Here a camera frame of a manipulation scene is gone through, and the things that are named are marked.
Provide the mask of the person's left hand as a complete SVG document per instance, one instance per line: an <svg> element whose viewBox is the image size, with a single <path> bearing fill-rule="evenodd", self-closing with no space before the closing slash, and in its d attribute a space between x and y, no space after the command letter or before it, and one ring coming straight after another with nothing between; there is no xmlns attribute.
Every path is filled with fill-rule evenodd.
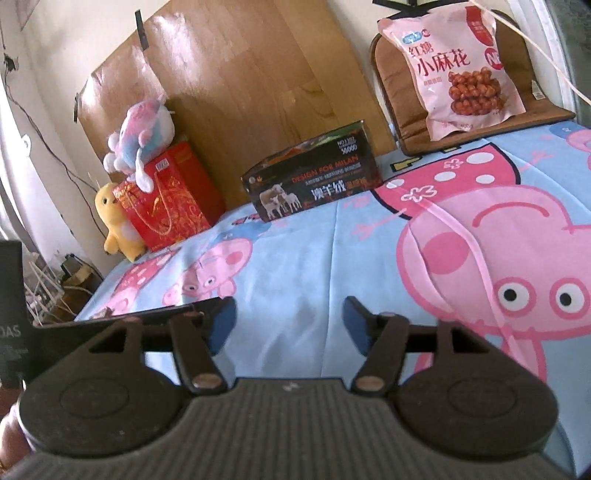
<svg viewBox="0 0 591 480"><path fill-rule="evenodd" d="M1 388L1 473L6 473L31 451L18 421L18 389Z"/></svg>

